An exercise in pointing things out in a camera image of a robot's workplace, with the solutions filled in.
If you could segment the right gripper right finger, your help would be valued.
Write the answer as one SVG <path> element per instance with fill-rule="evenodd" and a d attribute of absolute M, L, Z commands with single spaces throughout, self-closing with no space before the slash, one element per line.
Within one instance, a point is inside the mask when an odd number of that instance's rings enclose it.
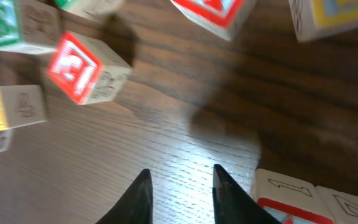
<path fill-rule="evenodd" d="M 215 224 L 280 224 L 257 205 L 219 164 L 213 167 Z"/>

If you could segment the red A block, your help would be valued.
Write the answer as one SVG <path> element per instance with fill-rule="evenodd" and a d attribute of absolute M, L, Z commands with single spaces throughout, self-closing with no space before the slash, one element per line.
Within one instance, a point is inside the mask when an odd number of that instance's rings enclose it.
<path fill-rule="evenodd" d="M 304 180 L 257 169 L 250 196 L 282 223 L 334 223 L 314 185 Z"/>

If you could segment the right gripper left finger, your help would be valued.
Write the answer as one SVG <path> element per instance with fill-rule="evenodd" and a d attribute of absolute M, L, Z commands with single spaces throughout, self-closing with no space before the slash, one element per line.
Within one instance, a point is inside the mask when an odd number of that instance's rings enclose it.
<path fill-rule="evenodd" d="M 139 173 L 96 224 L 153 224 L 153 186 L 149 169 Z"/>

